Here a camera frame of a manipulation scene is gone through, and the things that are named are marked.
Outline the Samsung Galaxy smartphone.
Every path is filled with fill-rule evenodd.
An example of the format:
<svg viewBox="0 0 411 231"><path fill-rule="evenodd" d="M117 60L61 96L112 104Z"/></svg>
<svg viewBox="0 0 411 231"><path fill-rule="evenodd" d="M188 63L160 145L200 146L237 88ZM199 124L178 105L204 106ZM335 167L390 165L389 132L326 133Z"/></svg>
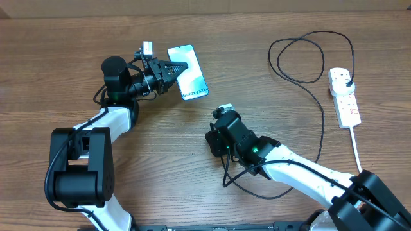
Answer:
<svg viewBox="0 0 411 231"><path fill-rule="evenodd" d="M168 56L172 62L186 62L188 68L177 78L180 94L184 101L201 98L209 94L206 79L202 73L200 63L191 44L168 49Z"/></svg>

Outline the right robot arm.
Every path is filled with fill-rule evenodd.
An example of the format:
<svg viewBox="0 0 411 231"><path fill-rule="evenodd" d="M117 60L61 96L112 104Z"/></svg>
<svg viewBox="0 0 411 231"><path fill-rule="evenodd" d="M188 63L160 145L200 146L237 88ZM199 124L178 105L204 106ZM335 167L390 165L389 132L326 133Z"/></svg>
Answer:
<svg viewBox="0 0 411 231"><path fill-rule="evenodd" d="M410 230L410 213L370 171L354 176L305 159L267 136L257 137L237 111L217 108L205 138L215 157L227 156L244 172L297 189L324 210L308 230Z"/></svg>

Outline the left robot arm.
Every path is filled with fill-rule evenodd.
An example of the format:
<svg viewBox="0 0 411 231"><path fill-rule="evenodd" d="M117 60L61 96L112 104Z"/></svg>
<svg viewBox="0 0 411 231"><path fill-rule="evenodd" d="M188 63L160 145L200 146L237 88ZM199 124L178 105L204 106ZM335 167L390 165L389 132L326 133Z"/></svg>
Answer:
<svg viewBox="0 0 411 231"><path fill-rule="evenodd" d="M56 210L83 214L96 230L138 230L133 215L114 196L112 143L136 125L140 99L166 93L188 69L186 62L138 59L142 68L120 56L105 59L105 84L97 92L100 111L51 134L45 197Z"/></svg>

